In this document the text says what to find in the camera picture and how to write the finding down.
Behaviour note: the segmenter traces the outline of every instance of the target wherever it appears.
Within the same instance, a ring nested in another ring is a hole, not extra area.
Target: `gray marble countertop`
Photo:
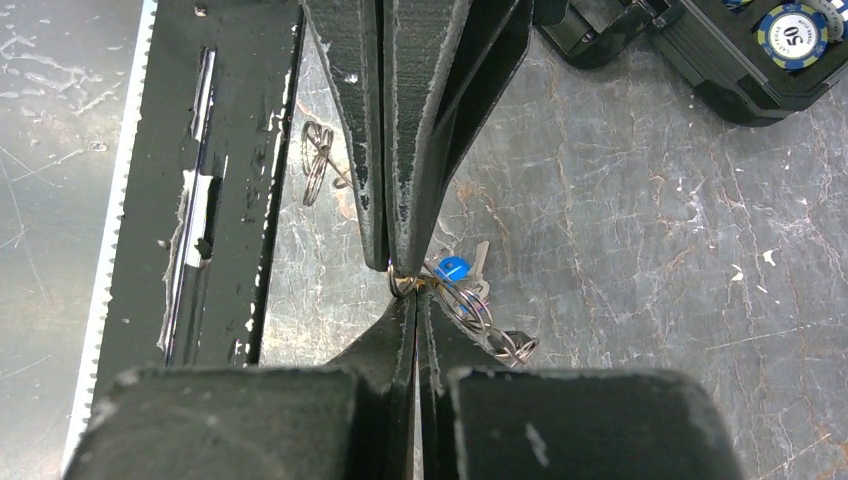
[[[307,41],[294,128],[339,129]],[[647,42],[601,71],[539,38],[457,173],[431,250],[472,260],[536,368],[663,367],[712,395],[750,478],[848,478],[848,85],[768,128],[723,122]],[[300,204],[289,151],[265,365],[314,365],[382,313],[353,199]],[[334,158],[345,161],[340,142]]]
[[[0,3],[3,479],[58,476],[141,8],[71,3]]]

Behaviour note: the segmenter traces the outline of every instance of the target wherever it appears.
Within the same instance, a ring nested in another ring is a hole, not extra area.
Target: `marble surface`
[[[848,478],[848,85],[763,129],[727,124],[637,41],[596,72],[538,37],[448,192],[432,249],[484,271],[538,368],[665,367],[711,394],[752,479]],[[295,128],[339,131],[311,42]],[[300,146],[265,365],[312,365],[388,303],[348,191],[300,204]],[[345,160],[341,142],[333,154]]]

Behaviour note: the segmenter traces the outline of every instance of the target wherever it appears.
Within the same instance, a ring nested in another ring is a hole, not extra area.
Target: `metal ring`
[[[457,300],[460,309],[458,310],[456,306],[454,306],[453,302],[451,302],[446,294],[449,292],[448,289],[453,289],[456,294],[462,299],[461,301],[454,297],[454,300]],[[447,284],[440,283],[437,286],[436,291],[439,292],[439,296],[442,298],[442,302],[444,302],[445,306],[450,310],[451,315],[462,324],[465,328],[470,330],[472,333],[481,334],[485,333],[486,330],[492,326],[492,312],[489,311],[489,307],[480,300],[480,297],[477,295],[470,293],[466,290],[462,290],[459,287]],[[485,317],[488,317],[489,321],[486,321],[486,318],[483,316],[483,312],[485,312]]]
[[[352,186],[347,179],[346,172],[342,172],[336,162],[330,158],[330,150],[333,147],[333,131],[312,121],[303,124],[300,134],[300,165],[303,174],[306,175],[306,188],[303,192],[303,204],[312,206],[318,199],[318,193],[324,184],[324,176],[327,175],[327,165],[336,171],[338,177],[333,180],[336,189]],[[316,153],[309,155],[309,145],[312,145]]]
[[[389,267],[386,269],[386,277],[389,282],[389,291],[395,298],[404,298],[409,295],[409,292],[415,289],[415,282],[418,280],[415,277],[398,277],[391,258]]]
[[[512,364],[510,364],[510,367],[515,367],[518,364],[526,364],[527,359],[539,345],[538,338],[531,338],[527,341],[527,343],[519,347],[515,344],[515,341],[513,341],[513,339],[509,335],[507,335],[503,330],[499,328],[492,328],[491,330],[500,335],[500,340],[504,344],[504,350],[506,350],[506,352],[504,353],[496,353],[495,356],[499,358],[512,358],[513,362]]]

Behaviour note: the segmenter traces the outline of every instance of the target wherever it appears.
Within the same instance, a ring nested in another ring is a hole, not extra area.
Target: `poker chip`
[[[763,17],[756,37],[774,63],[786,70],[800,70],[824,54],[827,20],[807,5],[787,3]]]
[[[827,39],[841,42],[848,38],[848,4],[845,0],[799,0],[824,15],[827,20]]]

